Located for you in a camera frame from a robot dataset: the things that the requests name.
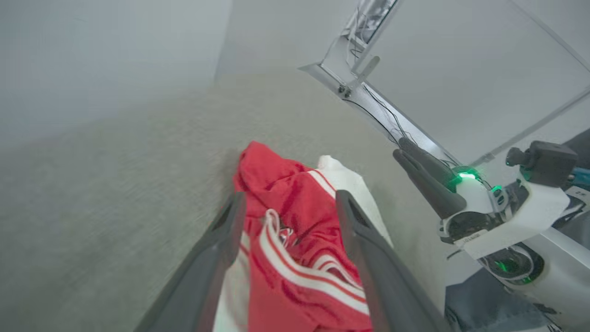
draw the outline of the gray surface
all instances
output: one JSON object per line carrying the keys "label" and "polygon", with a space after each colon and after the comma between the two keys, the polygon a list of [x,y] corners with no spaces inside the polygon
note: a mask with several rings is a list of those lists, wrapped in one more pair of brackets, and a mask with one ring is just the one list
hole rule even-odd
{"label": "gray surface", "polygon": [[442,308],[434,212],[392,145],[319,82],[277,71],[0,155],[0,330],[130,331],[232,191],[251,140],[365,178],[395,250]]}

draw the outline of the green light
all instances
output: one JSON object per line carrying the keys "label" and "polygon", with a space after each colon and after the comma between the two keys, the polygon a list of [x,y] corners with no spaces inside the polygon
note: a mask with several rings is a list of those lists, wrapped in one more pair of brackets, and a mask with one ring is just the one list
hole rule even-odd
{"label": "green light", "polygon": [[469,174],[469,173],[459,173],[459,176],[462,178],[472,178],[472,179],[476,179],[476,176],[473,174]]}

